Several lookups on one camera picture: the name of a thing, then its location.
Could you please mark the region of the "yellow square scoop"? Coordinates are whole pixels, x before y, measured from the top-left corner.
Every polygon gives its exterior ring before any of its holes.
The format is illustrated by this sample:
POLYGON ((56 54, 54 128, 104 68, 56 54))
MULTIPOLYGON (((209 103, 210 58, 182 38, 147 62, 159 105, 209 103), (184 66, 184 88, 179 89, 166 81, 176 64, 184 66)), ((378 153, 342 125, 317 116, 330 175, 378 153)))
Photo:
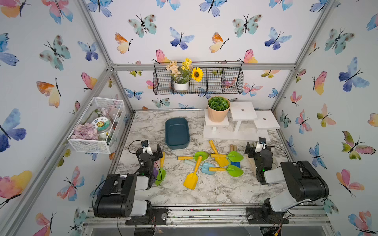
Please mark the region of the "yellow square scoop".
POLYGON ((226 159, 226 155, 225 154, 219 154, 216 147, 215 147, 215 144, 212 140, 209 141, 210 143, 210 146, 213 150, 213 154, 211 154, 211 157, 215 159, 215 161, 217 162, 217 164, 220 166, 220 167, 226 167, 229 165, 229 161, 226 159))

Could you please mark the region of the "white tiered stand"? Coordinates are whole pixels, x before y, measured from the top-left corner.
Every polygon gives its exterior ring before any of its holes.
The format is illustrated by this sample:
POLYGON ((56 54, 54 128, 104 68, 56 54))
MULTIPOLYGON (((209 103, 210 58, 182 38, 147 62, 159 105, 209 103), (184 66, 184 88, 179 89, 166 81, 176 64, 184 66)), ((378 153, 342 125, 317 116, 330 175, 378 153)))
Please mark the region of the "white tiered stand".
POLYGON ((225 111, 204 110, 203 137, 207 140, 270 141, 268 131, 280 129, 272 111, 256 111, 252 102, 230 102, 225 111))

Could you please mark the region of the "white pot with flowers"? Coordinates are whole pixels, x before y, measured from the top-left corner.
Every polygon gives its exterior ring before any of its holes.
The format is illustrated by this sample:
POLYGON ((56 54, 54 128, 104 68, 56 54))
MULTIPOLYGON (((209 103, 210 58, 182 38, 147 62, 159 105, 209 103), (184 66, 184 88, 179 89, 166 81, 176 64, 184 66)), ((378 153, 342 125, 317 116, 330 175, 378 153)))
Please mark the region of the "white pot with flowers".
POLYGON ((181 62, 181 65, 178 65, 177 61, 171 61, 166 70, 170 72, 175 91, 188 91, 191 81, 201 82, 204 78, 204 71, 199 67, 193 67, 193 61, 189 58, 181 62))

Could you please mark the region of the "aluminium front rail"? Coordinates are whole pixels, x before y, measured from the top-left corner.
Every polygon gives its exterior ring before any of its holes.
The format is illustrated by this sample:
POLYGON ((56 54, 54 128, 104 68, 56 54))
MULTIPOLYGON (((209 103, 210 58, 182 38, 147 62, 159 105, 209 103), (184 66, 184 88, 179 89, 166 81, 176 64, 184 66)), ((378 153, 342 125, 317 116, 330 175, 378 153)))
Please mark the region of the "aluminium front rail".
MULTIPOLYGON (((255 206, 157 206, 162 210, 155 219, 147 223, 130 223, 126 218, 99 218, 88 212, 85 228, 152 228, 157 227, 239 227, 239 226, 280 226, 281 221, 267 223, 252 215, 255 206)), ((321 206, 297 206, 285 213, 288 221, 284 226, 330 226, 330 220, 321 206)))

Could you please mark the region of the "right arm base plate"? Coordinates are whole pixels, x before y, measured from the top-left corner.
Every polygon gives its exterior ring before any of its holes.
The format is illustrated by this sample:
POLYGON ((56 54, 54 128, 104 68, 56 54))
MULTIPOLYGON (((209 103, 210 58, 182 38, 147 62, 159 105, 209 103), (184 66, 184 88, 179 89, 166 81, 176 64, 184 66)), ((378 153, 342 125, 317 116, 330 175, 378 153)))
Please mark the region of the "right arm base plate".
POLYGON ((284 217, 284 213, 274 212, 265 206, 246 208, 246 218, 250 225, 289 223, 288 218, 284 217))

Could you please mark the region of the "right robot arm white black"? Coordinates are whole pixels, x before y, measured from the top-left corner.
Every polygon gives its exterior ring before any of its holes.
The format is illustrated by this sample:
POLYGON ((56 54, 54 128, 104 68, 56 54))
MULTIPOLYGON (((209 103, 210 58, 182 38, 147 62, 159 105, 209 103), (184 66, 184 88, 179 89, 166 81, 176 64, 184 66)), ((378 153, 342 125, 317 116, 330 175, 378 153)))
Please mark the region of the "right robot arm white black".
POLYGON ((247 143, 245 154, 255 161, 256 177, 262 185, 286 184, 286 190, 264 201, 266 212, 284 213, 301 203, 314 202, 329 196, 329 187, 308 161, 282 162, 273 168, 273 152, 263 139, 247 143))

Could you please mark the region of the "pink artificial flowers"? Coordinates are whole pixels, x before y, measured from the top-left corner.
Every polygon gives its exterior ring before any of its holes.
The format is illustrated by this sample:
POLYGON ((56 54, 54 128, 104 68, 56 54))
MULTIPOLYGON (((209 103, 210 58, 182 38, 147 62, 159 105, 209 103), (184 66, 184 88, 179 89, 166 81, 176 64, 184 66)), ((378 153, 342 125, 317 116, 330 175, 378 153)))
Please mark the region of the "pink artificial flowers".
POLYGON ((70 138, 80 140, 98 140, 99 134, 97 132, 97 128, 93 124, 85 123, 83 125, 78 124, 74 128, 73 134, 70 138))

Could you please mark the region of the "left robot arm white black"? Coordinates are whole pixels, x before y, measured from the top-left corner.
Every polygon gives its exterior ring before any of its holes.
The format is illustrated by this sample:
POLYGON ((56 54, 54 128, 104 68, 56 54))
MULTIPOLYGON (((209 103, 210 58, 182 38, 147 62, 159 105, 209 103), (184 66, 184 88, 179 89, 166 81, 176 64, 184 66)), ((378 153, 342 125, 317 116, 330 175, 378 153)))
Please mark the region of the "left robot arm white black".
POLYGON ((109 174, 99 184, 99 195, 93 197, 92 203, 94 216, 152 218, 151 202, 136 199, 135 193, 150 189, 157 180, 158 176, 154 174, 155 162, 163 158, 163 151, 160 145, 157 145, 157 150, 153 152, 147 142, 142 141, 135 155, 139 168, 134 174, 109 174))

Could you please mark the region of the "purple shovel pink handle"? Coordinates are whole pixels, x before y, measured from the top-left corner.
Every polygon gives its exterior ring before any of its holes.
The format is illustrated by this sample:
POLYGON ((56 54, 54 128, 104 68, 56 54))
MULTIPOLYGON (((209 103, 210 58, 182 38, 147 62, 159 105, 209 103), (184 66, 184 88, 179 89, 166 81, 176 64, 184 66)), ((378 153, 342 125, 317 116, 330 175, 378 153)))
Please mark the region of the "purple shovel pink handle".
POLYGON ((158 164, 154 162, 154 169, 153 169, 153 177, 156 179, 158 177, 159 170, 158 170, 158 164))

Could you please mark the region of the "terracotta pot green plant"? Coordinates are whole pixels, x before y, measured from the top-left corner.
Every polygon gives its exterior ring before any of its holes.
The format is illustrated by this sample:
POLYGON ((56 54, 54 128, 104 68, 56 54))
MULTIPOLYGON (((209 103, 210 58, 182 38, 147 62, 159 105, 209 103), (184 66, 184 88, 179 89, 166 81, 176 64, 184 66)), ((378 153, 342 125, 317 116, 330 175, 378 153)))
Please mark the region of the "terracotta pot green plant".
POLYGON ((224 97, 215 96, 208 100, 208 116, 215 123, 221 123, 226 118, 229 109, 230 102, 224 97))

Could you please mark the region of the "green shovel yellow handle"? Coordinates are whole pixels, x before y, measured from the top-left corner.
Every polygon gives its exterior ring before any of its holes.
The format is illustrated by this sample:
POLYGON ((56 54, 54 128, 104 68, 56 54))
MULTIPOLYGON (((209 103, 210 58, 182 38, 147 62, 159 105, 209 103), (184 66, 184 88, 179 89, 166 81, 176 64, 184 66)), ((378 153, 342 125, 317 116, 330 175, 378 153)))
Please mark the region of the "green shovel yellow handle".
POLYGON ((160 159, 158 176, 156 177, 156 181, 155 181, 156 186, 160 186, 166 176, 166 170, 163 168, 164 161, 165 161, 165 152, 162 153, 162 158, 160 159))

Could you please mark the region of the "dark teal storage box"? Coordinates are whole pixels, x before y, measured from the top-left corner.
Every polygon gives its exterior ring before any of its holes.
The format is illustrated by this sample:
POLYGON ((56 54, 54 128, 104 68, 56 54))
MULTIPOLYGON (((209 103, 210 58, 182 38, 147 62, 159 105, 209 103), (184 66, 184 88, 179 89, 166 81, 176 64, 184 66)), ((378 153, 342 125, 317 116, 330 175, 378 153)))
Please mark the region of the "dark teal storage box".
POLYGON ((165 122, 165 143, 170 149, 185 149, 190 143, 189 124, 185 118, 172 118, 165 122))

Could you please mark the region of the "light blue shovel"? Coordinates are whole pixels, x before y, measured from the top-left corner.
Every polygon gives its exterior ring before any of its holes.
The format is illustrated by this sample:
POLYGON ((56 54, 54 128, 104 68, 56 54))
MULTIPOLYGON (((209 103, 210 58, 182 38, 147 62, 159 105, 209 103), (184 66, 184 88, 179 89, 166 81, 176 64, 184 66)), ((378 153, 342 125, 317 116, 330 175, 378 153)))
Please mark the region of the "light blue shovel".
MULTIPOLYGON (((196 166, 196 162, 193 162, 191 160, 184 160, 184 163, 194 167, 196 166)), ((215 165, 208 162, 203 162, 202 164, 200 164, 199 170, 206 175, 214 175, 216 172, 211 172, 211 167, 215 167, 215 165)))

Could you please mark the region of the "round green tin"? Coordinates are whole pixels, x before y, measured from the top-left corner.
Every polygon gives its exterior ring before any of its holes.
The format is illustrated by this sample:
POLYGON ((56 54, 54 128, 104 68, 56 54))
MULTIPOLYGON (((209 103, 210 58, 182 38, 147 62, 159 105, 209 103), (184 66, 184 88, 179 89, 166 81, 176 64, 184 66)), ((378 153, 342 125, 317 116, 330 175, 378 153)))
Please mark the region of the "round green tin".
POLYGON ((98 133, 108 132, 111 128, 110 119, 107 117, 98 117, 91 122, 95 126, 98 133))

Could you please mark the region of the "yellow shovel orange handle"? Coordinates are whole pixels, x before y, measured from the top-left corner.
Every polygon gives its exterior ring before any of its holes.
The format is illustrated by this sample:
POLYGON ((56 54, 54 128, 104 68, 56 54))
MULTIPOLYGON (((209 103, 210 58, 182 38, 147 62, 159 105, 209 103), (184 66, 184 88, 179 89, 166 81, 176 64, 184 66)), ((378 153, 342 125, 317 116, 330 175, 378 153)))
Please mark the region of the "yellow shovel orange handle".
POLYGON ((186 177, 186 179, 184 181, 184 187, 186 187, 188 189, 191 189, 191 190, 195 189, 196 184, 198 182, 197 172, 198 172, 198 169, 200 168, 201 162, 202 162, 202 156, 200 155, 197 158, 197 162, 196 162, 196 166, 195 166, 194 172, 187 175, 187 177, 186 177))

